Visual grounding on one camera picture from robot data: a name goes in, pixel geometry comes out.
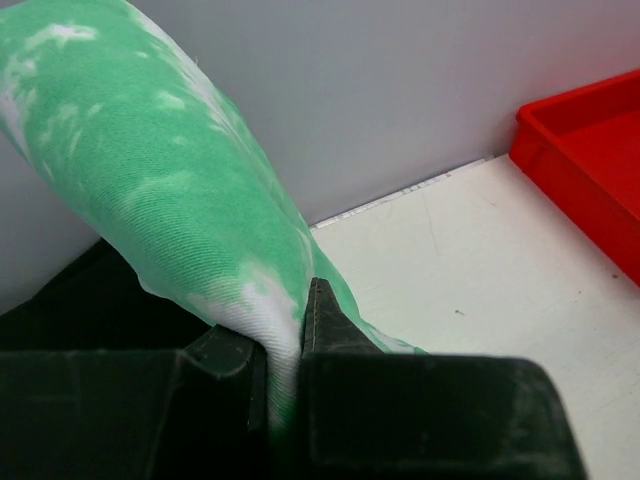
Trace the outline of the green tie-dye trousers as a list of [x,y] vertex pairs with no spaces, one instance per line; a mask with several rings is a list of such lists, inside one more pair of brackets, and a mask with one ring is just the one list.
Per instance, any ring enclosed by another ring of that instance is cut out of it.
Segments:
[[268,418],[293,417],[314,278],[367,323],[235,105],[126,1],[24,1],[1,12],[1,128],[149,293],[258,342]]

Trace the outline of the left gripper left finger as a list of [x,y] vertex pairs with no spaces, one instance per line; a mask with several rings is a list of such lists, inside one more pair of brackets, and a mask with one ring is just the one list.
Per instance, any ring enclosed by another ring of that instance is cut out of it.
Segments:
[[265,479],[266,359],[216,327],[184,349],[1,356],[5,479]]

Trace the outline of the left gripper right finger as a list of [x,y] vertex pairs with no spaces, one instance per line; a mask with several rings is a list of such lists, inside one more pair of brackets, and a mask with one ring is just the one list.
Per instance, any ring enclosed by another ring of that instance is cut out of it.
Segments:
[[386,354],[311,283],[299,374],[303,479],[584,479],[561,397],[513,357]]

